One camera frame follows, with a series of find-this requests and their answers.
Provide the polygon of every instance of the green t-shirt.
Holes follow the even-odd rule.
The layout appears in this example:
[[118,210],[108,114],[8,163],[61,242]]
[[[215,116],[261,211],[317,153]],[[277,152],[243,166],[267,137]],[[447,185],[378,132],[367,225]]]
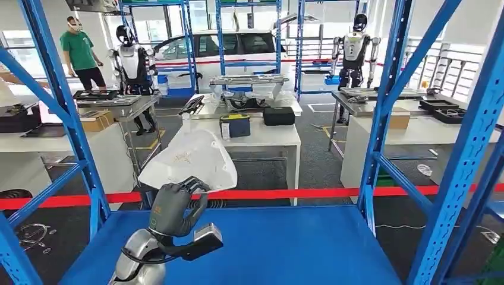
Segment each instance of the green t-shirt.
[[97,67],[93,57],[93,42],[85,32],[80,31],[77,34],[65,32],[60,38],[63,51],[69,52],[70,62],[74,70],[90,69]]

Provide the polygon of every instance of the cardboard box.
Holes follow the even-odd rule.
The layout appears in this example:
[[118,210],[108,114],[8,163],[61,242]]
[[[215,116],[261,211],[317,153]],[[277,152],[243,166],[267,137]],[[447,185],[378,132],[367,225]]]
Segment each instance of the cardboard box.
[[411,113],[403,108],[393,107],[390,115],[389,129],[407,129]]
[[114,116],[110,111],[88,111],[80,121],[85,132],[99,132],[114,123]]

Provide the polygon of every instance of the white car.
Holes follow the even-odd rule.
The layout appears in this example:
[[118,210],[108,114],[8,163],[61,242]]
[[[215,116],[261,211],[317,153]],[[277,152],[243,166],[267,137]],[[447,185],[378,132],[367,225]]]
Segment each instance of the white car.
[[[226,62],[240,61],[274,61],[275,60],[275,36],[271,31],[260,30],[239,30],[223,31],[224,60]],[[209,81],[211,78],[221,74],[221,64],[219,61],[219,41],[217,31],[208,30],[194,33],[194,49],[196,57],[197,78],[200,93],[210,93]],[[187,71],[164,72],[166,67],[187,66],[187,50],[184,36],[173,37],[155,47],[156,66],[160,74],[168,76],[170,88],[190,87],[190,79]],[[291,78],[289,75],[292,69],[292,61],[287,59],[287,53],[282,47],[281,73]],[[229,67],[226,66],[227,75],[244,75],[259,73],[274,73],[275,66],[247,66]],[[285,89],[294,86],[294,78]]]

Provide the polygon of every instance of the black shorts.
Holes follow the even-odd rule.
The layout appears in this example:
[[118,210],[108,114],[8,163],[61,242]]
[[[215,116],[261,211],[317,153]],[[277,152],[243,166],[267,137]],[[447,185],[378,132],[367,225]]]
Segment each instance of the black shorts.
[[84,86],[84,90],[91,90],[93,85],[91,84],[91,79],[98,87],[105,87],[105,80],[103,80],[102,72],[98,67],[76,70],[80,82]]

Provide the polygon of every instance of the floor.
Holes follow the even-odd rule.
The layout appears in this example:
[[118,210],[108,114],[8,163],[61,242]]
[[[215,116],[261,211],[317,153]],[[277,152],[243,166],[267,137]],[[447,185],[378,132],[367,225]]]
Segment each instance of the floor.
[[[176,134],[181,126],[181,120],[175,114],[178,108],[174,107],[179,102],[169,102],[168,106],[158,106],[157,116],[159,126],[163,130],[162,143],[164,146]],[[336,154],[327,151],[328,138],[323,127],[329,126],[332,120],[331,108],[327,112],[313,112],[309,104],[333,103],[329,95],[305,95],[301,99],[303,115],[297,118],[296,126],[301,138],[301,163],[300,163],[300,188],[342,187],[339,181],[341,160]],[[344,147],[345,127],[338,126],[336,139]],[[154,142],[152,134],[135,137],[136,145],[149,148]],[[404,153],[400,147],[387,149],[390,155]],[[146,150],[139,150],[140,156],[147,156]],[[417,170],[417,165],[428,161],[401,161],[398,167],[416,184],[432,185],[430,179]],[[53,179],[57,178],[64,169],[53,167],[49,172]],[[237,189],[284,189],[285,165],[283,162],[263,163],[237,163],[238,186]],[[84,194],[81,178],[75,177],[60,191],[61,195]],[[347,204],[349,198],[335,199],[304,199],[301,205]],[[245,205],[288,205],[288,200],[257,200],[257,201],[213,201],[212,207],[240,207]],[[137,204],[123,205],[123,209],[135,209]],[[421,237],[421,229],[399,227],[408,225],[421,227],[425,225],[425,215],[414,205],[408,197],[377,197],[374,199],[376,215],[376,236],[389,257],[397,274],[405,280],[410,270],[410,265]],[[24,224],[42,223],[51,226],[56,233],[47,235],[43,242],[45,248],[35,246],[28,250],[32,263],[42,276],[44,284],[56,284],[63,273],[86,246],[88,234],[89,210],[86,207],[38,209]],[[504,233],[504,227],[497,224],[492,218],[485,217],[482,226],[488,227],[497,233]],[[456,270],[457,273],[478,273],[493,245],[479,232],[473,233],[469,247],[464,253],[462,261]],[[6,274],[0,272],[0,284],[9,284]]]

